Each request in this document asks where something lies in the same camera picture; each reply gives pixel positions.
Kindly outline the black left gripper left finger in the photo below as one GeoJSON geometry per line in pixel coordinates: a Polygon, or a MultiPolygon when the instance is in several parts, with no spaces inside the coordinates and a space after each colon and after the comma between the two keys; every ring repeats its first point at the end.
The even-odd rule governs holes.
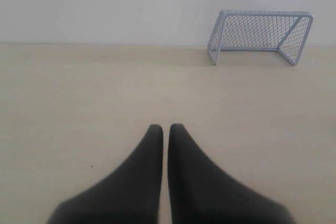
{"type": "Polygon", "coordinates": [[[162,166],[163,130],[151,124],[113,173],[58,205],[48,223],[157,223],[162,166]]]}

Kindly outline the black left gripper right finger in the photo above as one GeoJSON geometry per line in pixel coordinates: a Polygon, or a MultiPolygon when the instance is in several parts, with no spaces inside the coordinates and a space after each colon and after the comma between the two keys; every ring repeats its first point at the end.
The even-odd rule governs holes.
{"type": "Polygon", "coordinates": [[[295,223],[289,210],[220,169],[183,124],[172,124],[168,184],[173,223],[295,223]]]}

